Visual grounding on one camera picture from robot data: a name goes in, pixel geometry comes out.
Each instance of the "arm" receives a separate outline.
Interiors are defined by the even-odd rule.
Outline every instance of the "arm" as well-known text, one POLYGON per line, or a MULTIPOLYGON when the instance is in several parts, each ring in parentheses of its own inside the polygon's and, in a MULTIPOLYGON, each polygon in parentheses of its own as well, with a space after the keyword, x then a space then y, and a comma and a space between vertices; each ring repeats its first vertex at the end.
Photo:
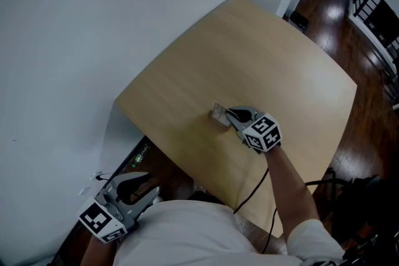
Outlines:
POLYGON ((92 236, 80 266, 112 266, 116 251, 116 240, 104 244, 92 236))
POLYGON ((319 220, 313 197, 280 146, 265 153, 284 237, 301 222, 319 220))

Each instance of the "white sleeve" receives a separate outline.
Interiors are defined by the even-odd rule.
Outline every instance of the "white sleeve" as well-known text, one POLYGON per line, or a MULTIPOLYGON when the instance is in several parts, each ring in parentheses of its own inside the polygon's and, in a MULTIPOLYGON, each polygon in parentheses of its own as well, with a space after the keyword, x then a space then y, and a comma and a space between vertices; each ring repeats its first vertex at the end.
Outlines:
POLYGON ((291 232, 287 241, 287 253, 303 260, 301 266, 317 262, 327 262, 322 265, 340 265, 345 251, 330 236, 321 221, 310 219, 300 223, 291 232))

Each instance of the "white shirt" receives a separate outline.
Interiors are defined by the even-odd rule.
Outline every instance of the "white shirt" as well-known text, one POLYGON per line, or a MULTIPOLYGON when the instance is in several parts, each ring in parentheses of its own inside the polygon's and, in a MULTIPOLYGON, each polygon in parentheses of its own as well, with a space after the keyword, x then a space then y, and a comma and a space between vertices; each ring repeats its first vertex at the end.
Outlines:
POLYGON ((308 266, 321 261, 336 265, 343 262, 344 251, 317 220, 305 221, 291 232, 288 255, 257 253, 242 235, 232 210, 219 204, 161 202, 148 208, 139 223, 140 227, 124 239, 114 266, 308 266))

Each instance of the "wall outlet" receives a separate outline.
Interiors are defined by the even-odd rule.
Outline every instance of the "wall outlet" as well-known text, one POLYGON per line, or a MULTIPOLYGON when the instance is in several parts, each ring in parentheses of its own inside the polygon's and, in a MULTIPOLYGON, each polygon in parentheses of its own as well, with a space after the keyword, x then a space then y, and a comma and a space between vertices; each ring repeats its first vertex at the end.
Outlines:
POLYGON ((98 175, 101 175, 101 174, 102 174, 102 171, 94 172, 94 173, 92 174, 92 177, 90 178, 90 180, 91 180, 91 181, 94 181, 95 178, 96 178, 98 175))
POLYGON ((79 196, 86 195, 90 188, 84 188, 79 192, 79 196))

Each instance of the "wooden table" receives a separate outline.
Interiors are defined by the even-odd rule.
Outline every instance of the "wooden table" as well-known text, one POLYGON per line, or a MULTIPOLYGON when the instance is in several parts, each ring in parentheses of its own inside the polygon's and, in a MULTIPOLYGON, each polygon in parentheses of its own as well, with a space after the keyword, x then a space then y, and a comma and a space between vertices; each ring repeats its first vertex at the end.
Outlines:
MULTIPOLYGON (((263 156, 208 118, 216 100, 269 112, 304 181, 320 179, 344 132, 356 85, 319 47, 250 0, 198 21, 120 94, 117 105, 172 161, 235 208, 262 178, 263 156)), ((240 213, 269 230, 270 177, 240 213)), ((282 234, 276 218, 273 235, 282 234)))

